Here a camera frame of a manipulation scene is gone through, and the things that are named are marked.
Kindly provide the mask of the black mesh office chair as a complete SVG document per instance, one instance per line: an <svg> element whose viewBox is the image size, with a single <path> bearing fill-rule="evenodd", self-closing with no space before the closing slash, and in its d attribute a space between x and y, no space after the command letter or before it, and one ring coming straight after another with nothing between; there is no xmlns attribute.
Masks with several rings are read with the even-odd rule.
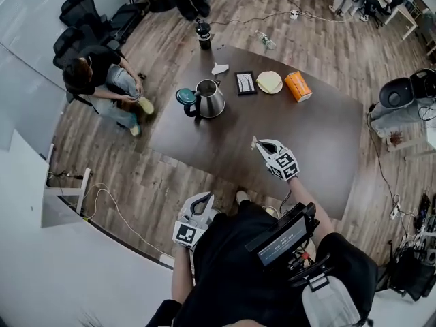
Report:
<svg viewBox="0 0 436 327"><path fill-rule="evenodd" d="M56 40L53 46L55 67L62 70L70 59L78 58L80 52L87 46L107 46L109 49L119 51L121 45L110 36L99 39L88 25L79 28L67 28Z"/></svg>
<svg viewBox="0 0 436 327"><path fill-rule="evenodd" d="M59 19L68 27L89 25L96 30L108 27L107 16L98 14L94 0L66 0Z"/></svg>

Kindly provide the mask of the orange tissue box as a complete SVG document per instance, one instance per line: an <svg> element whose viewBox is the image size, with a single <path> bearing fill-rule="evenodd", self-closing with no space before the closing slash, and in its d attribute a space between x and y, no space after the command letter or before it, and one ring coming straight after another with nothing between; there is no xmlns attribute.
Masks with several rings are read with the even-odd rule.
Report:
<svg viewBox="0 0 436 327"><path fill-rule="evenodd" d="M297 103L309 99L313 93L299 71L288 74L284 79L284 83Z"/></svg>

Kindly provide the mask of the black water bottle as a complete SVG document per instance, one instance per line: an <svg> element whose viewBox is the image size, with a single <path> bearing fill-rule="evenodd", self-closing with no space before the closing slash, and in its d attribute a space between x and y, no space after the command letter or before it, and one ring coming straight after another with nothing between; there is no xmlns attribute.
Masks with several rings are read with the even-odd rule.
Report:
<svg viewBox="0 0 436 327"><path fill-rule="evenodd" d="M211 48L211 26L200 18L196 18L196 35L202 50Z"/></svg>

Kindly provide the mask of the teal round lid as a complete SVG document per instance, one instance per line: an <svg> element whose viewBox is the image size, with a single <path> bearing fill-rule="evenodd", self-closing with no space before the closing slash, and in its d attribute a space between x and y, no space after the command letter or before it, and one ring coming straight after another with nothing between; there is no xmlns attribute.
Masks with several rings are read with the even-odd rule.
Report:
<svg viewBox="0 0 436 327"><path fill-rule="evenodd" d="M175 96L176 100L184 106L192 106L196 102L196 92L188 88L179 89Z"/></svg>

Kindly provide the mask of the black picture frame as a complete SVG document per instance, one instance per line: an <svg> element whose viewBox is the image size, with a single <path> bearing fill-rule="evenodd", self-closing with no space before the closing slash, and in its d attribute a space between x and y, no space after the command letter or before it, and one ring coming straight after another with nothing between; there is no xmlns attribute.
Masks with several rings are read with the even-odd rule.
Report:
<svg viewBox="0 0 436 327"><path fill-rule="evenodd" d="M236 80L237 95L255 95L257 89L252 71L242 71L234 73Z"/></svg>

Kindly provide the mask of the person's dark clothing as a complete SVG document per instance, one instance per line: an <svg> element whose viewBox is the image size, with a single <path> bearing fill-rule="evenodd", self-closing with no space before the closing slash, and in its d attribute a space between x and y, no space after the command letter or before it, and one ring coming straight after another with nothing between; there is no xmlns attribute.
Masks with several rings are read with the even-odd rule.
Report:
<svg viewBox="0 0 436 327"><path fill-rule="evenodd" d="M183 304L163 301L146 327L310 327L302 304L308 284L265 272L245 248L275 222L252 201L238 205L235 215L215 215L190 251L193 290ZM316 261L344 284L360 314L353 326L363 324L375 295L376 263L335 231L315 248Z"/></svg>

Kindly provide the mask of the person's right forearm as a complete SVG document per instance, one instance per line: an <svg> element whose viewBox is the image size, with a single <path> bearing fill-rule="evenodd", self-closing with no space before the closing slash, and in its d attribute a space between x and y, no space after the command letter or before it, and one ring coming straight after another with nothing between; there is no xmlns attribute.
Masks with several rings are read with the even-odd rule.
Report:
<svg viewBox="0 0 436 327"><path fill-rule="evenodd" d="M314 197L306 190L303 184L297 177L293 177L288 181L290 191L297 203L302 203L314 214L314 218L319 221L319 225L313 232L313 243L318 247L325 236L334 232L333 224L328 217L326 211L314 199Z"/></svg>

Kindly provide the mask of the white desk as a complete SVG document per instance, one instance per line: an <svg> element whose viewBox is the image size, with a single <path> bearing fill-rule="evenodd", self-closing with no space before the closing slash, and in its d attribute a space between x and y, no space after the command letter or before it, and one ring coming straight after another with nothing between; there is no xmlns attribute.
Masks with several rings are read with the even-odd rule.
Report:
<svg viewBox="0 0 436 327"><path fill-rule="evenodd" d="M398 145L390 144L387 146L387 151L389 153L393 153L395 151L402 151L405 149L416 148L424 143L427 146L430 146L430 144L428 143L426 138L415 138L412 140L407 140L407 141L401 142ZM431 155L436 155L436 148L430 148L428 150L420 151L420 152L413 153L413 154L406 154L403 156L403 160L404 161L412 161L415 159L419 159L421 157L426 157L426 156L431 156Z"/></svg>

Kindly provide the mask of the person's left forearm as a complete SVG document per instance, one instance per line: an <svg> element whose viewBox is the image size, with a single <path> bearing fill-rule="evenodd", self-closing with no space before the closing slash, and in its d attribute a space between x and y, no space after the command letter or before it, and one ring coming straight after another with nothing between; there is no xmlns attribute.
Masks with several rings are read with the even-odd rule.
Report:
<svg viewBox="0 0 436 327"><path fill-rule="evenodd" d="M194 288L190 250L178 245L174 256L171 295L172 300L183 304Z"/></svg>

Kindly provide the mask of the stainless steel kettle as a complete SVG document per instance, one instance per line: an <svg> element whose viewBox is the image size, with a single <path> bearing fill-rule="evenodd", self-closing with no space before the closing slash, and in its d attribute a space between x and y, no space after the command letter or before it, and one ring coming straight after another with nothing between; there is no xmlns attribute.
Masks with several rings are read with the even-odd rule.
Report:
<svg viewBox="0 0 436 327"><path fill-rule="evenodd" d="M188 117L213 119L225 109L224 96L219 88L220 80L205 79L196 85L193 92L194 102L185 104L184 113Z"/></svg>

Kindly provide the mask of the clear plastic bottle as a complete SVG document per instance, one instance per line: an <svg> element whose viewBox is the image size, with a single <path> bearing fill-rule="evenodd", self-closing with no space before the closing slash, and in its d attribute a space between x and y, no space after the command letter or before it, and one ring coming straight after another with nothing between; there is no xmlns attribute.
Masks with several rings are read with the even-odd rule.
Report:
<svg viewBox="0 0 436 327"><path fill-rule="evenodd" d="M255 34L267 49L273 50L275 48L276 44L265 33L256 30Z"/></svg>

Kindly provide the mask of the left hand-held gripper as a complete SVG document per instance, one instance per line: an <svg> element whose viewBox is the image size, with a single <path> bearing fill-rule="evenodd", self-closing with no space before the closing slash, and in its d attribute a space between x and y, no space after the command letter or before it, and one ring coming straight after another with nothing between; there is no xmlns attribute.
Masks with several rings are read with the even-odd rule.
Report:
<svg viewBox="0 0 436 327"><path fill-rule="evenodd" d="M174 243L194 250L199 239L207 231L212 218L214 195L207 191L188 198L175 221L172 240Z"/></svg>

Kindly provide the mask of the black folded trolley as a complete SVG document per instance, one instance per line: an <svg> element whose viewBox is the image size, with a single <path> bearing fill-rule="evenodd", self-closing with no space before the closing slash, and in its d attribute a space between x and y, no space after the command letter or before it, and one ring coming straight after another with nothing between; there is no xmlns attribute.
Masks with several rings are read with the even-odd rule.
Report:
<svg viewBox="0 0 436 327"><path fill-rule="evenodd" d="M148 2L122 5L110 20L112 37L119 43L125 43L148 12Z"/></svg>

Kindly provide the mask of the white shelf unit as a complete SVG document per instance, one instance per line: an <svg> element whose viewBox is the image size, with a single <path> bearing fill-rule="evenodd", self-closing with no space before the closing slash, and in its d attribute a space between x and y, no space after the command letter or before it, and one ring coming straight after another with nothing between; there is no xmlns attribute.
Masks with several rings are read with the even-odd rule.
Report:
<svg viewBox="0 0 436 327"><path fill-rule="evenodd" d="M42 228L66 225L81 219L82 206L88 189L89 179L93 175L90 168L85 168L82 174L52 172L50 164L55 151L56 147L52 142L47 154L40 154L48 165L42 204ZM80 186L63 187L61 184L63 178L80 181Z"/></svg>

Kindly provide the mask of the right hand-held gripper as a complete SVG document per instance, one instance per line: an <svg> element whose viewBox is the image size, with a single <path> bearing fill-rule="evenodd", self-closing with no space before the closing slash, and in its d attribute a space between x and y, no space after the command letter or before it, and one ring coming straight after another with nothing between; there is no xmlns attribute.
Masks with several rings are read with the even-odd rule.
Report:
<svg viewBox="0 0 436 327"><path fill-rule="evenodd" d="M255 147L267 162L266 165L270 172L277 178L289 181L300 172L294 154L280 141L262 139L256 142Z"/></svg>

